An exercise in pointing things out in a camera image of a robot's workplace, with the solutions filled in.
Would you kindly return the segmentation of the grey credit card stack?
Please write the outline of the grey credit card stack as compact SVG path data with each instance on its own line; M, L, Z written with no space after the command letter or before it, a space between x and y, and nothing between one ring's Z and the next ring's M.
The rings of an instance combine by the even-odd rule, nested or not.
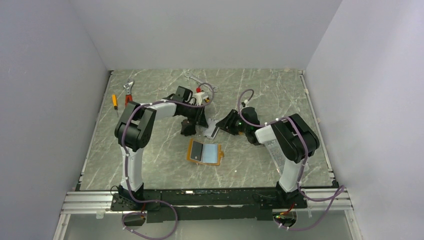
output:
M220 129L217 126L217 123L218 122L219 121L216 120L216 119L209 118L207 120L208 128L205 128L203 130L203 133L202 133L203 136L206 137L206 138L208 138L208 139L214 140L215 137L216 137L216 135L217 135L217 133L218 133L218 131L219 131L219 129Z

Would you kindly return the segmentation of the orange leather card holder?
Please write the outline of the orange leather card holder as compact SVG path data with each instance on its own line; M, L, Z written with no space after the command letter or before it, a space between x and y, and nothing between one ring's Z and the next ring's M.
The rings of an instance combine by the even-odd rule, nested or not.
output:
M214 144L214 143L202 143L203 144L203 152L202 152L202 161L194 161L191 160L189 157L192 142L196 141L193 138L190 139L188 144L188 150L186 159L189 162L196 163L199 165L206 165L206 166L219 166L221 163L221 160L224 158L225 154L221 149L220 144Z

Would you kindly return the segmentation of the dark credit card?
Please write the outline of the dark credit card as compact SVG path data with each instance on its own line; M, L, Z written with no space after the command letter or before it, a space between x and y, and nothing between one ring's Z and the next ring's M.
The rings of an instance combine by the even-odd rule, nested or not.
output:
M191 144L189 159L197 162L202 161L204 145L201 142L193 141Z

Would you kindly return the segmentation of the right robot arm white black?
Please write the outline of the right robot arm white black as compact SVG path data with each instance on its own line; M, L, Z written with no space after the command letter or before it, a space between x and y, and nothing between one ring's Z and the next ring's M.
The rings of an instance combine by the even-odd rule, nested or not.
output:
M255 108L244 107L240 112L233 109L216 126L221 130L238 135L243 133L248 142L255 146L264 145L280 173L275 194L276 203L287 208L295 201L300 178L307 160L320 147L315 132L295 113L284 120L260 125Z

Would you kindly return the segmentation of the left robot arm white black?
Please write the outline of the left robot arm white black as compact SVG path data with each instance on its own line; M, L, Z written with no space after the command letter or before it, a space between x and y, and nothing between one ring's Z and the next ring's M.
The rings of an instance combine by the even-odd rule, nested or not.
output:
M183 116L185 119L181 122L181 135L195 135L197 126L208 128L205 106L213 99L213 94L207 94L200 88L193 92L179 86L175 93L152 103L127 103L114 135L122 153L123 173L118 191L124 196L123 202L129 209L137 210L144 203L142 157L151 139L155 121Z

